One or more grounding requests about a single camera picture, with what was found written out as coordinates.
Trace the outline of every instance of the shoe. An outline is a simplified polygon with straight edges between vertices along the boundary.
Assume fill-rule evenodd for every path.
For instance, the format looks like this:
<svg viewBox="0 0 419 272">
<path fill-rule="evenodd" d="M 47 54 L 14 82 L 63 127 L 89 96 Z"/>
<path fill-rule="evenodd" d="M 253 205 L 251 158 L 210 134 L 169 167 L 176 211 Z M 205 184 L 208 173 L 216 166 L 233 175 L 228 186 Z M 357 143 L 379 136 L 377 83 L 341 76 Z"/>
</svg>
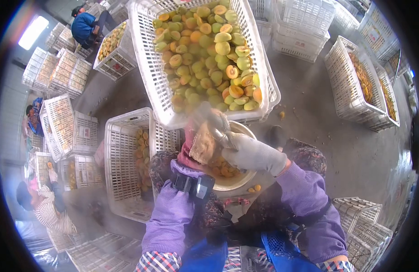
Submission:
<svg viewBox="0 0 419 272">
<path fill-rule="evenodd" d="M 266 133 L 265 143 L 274 149 L 283 148 L 288 137 L 281 126 L 272 126 Z"/>
</svg>

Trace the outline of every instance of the wall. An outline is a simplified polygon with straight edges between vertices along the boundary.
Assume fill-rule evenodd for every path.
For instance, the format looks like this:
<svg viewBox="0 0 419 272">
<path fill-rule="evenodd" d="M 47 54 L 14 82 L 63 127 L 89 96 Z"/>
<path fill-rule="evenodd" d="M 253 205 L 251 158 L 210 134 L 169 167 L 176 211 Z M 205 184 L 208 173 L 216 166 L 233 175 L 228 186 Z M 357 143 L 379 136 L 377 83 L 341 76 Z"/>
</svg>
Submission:
<svg viewBox="0 0 419 272">
<path fill-rule="evenodd" d="M 24 164 L 26 154 L 24 152 L 24 141 L 22 138 L 22 119 L 25 115 L 27 104 L 32 103 L 32 97 L 28 101 L 30 90 L 22 84 L 24 70 L 12 64 L 17 60 L 27 64 L 32 53 L 38 46 L 46 49 L 46 38 L 53 30 L 57 21 L 43 10 L 36 12 L 49 21 L 49 25 L 29 50 L 23 49 L 18 44 L 9 55 L 3 79 L 1 82 L 0 96 L 0 173 L 2 186 L 8 207 L 13 219 L 32 219 L 32 212 L 26 212 L 16 201 L 16 188 L 24 180 Z"/>
<path fill-rule="evenodd" d="M 49 0 L 45 6 L 54 16 L 58 16 L 71 24 L 73 21 L 72 10 L 83 4 L 83 0 Z"/>
</svg>

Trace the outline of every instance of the blue jacket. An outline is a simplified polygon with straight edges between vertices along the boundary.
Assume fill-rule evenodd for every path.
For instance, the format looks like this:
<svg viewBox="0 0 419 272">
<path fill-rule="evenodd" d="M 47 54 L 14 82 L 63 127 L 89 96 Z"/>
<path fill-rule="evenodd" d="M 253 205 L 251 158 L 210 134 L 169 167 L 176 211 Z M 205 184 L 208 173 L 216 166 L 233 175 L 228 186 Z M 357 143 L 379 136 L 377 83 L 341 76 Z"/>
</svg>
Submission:
<svg viewBox="0 0 419 272">
<path fill-rule="evenodd" d="M 73 37 L 75 38 L 77 42 L 81 44 L 83 48 L 87 46 L 89 48 L 91 46 L 91 44 L 87 43 L 87 40 L 94 30 L 93 23 L 95 19 L 96 19 L 95 16 L 87 12 L 83 12 L 76 16 L 76 18 L 74 19 L 71 25 L 71 31 L 72 31 Z"/>
</svg>

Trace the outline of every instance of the plaid shirt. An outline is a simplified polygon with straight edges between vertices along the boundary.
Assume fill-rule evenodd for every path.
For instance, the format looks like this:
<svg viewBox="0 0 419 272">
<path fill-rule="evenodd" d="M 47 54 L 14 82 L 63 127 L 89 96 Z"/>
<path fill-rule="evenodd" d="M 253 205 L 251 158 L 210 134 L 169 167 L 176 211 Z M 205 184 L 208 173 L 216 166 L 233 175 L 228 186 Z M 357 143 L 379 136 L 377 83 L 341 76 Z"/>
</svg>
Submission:
<svg viewBox="0 0 419 272">
<path fill-rule="evenodd" d="M 248 247 L 249 252 L 255 252 L 256 256 L 246 256 L 249 260 L 247 267 L 242 267 L 240 247 L 228 248 L 228 257 L 221 272 L 225 271 L 268 271 L 275 272 L 274 266 L 267 258 L 267 253 L 263 248 Z M 165 271 L 177 272 L 182 265 L 181 257 L 176 253 L 159 253 L 157 251 L 146 252 L 141 256 L 134 272 L 143 271 Z M 354 272 L 354 266 L 350 262 L 335 261 L 321 262 L 316 264 L 324 272 Z"/>
<path fill-rule="evenodd" d="M 76 227 L 72 223 L 66 211 L 62 212 L 60 216 L 57 216 L 54 205 L 54 193 L 51 192 L 46 185 L 44 185 L 37 192 L 39 195 L 45 197 L 45 199 L 43 199 L 34 211 L 38 221 L 51 230 L 65 234 L 76 234 Z"/>
</svg>

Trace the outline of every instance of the purple sleeve cover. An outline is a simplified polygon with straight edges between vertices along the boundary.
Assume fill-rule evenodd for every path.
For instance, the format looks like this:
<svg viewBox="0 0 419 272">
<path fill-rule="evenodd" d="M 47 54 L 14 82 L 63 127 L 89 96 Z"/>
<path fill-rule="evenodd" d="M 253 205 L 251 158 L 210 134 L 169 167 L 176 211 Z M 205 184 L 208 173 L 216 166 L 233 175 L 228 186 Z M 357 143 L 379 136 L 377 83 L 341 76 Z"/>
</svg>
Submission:
<svg viewBox="0 0 419 272">
<path fill-rule="evenodd" d="M 302 170 L 294 162 L 276 181 L 282 187 L 281 201 L 288 204 L 295 215 L 316 213 L 327 204 L 323 177 Z M 339 255 L 347 256 L 340 215 L 333 205 L 326 215 L 306 229 L 306 236 L 309 240 L 307 253 L 313 263 L 324 262 Z"/>
<path fill-rule="evenodd" d="M 205 173 L 179 165 L 177 160 L 170 162 L 173 172 L 189 177 L 199 177 Z M 194 205 L 188 193 L 172 188 L 167 180 L 155 202 L 151 219 L 146 224 L 146 233 L 141 242 L 143 253 L 184 253 L 184 225 L 189 224 L 194 214 Z"/>
</svg>

